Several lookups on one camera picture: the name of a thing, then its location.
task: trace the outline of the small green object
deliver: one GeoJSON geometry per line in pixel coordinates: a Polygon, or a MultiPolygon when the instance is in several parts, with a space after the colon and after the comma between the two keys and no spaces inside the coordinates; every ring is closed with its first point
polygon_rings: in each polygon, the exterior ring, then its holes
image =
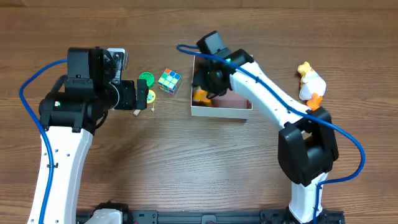
{"type": "Polygon", "coordinates": [[[155,77],[151,72],[144,72],[139,75],[139,79],[145,79],[147,81],[147,86],[150,88],[155,84],[155,77]]]}

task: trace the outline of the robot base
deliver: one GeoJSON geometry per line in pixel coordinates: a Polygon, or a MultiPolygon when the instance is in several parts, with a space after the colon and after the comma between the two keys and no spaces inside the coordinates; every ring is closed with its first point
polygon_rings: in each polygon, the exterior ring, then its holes
{"type": "MultiPolygon", "coordinates": [[[[260,212],[158,212],[131,210],[134,224],[296,224],[289,209],[261,210],[260,212]]],[[[93,212],[78,212],[76,224],[84,224],[93,212]]],[[[344,212],[323,210],[319,224],[345,224],[344,212]]]]}

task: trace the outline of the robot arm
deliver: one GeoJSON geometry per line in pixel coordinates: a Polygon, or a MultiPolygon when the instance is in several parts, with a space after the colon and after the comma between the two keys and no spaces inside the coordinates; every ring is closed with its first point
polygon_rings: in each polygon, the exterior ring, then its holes
{"type": "MultiPolygon", "coordinates": [[[[216,31],[204,36],[197,42],[197,46],[201,53],[229,60],[257,76],[292,108],[331,122],[330,115],[325,109],[319,108],[312,111],[283,92],[244,50],[231,52],[224,46],[216,31]]],[[[316,185],[327,178],[333,162],[338,158],[334,132],[287,111],[286,107],[271,92],[240,70],[235,70],[211,59],[205,60],[199,67],[193,86],[199,86],[202,90],[216,95],[226,93],[226,89],[229,88],[250,100],[277,128],[279,131],[279,164],[292,181],[292,199],[289,203],[290,217],[287,217],[287,221],[295,223],[312,221],[316,185]],[[310,133],[311,136],[304,139],[302,136],[304,132],[310,133]]],[[[322,212],[320,203],[317,211],[317,215],[322,212]]]]}
{"type": "MultiPolygon", "coordinates": [[[[144,110],[148,94],[145,80],[121,79],[126,66],[124,49],[69,49],[68,75],[62,76],[40,103],[40,122],[52,146],[55,167],[44,223],[76,223],[81,172],[93,141],[97,121],[109,109],[144,110]],[[58,92],[65,85],[65,92],[58,92]]],[[[28,223],[38,223],[49,181],[49,157],[42,141],[42,157],[28,223]]],[[[100,220],[122,220],[122,212],[102,210],[100,220]]]]}

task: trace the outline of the rubber duck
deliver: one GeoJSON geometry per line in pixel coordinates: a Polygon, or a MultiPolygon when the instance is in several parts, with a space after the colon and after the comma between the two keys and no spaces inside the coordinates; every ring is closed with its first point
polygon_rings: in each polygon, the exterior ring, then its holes
{"type": "Polygon", "coordinates": [[[326,92],[326,82],[308,62],[298,66],[297,71],[301,74],[301,88],[298,97],[307,101],[307,106],[311,110],[318,109],[326,92]]]}

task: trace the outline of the open box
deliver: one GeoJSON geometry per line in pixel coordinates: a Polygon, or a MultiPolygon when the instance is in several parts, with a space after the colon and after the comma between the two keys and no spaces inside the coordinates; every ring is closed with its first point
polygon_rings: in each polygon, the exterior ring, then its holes
{"type": "MultiPolygon", "coordinates": [[[[200,57],[193,58],[192,82],[195,76],[195,67],[198,66],[203,59],[200,57]]],[[[192,100],[193,87],[191,87],[191,115],[206,116],[214,118],[240,118],[248,119],[253,110],[251,102],[234,91],[228,90],[223,96],[213,98],[212,106],[201,106],[192,100]]]]}

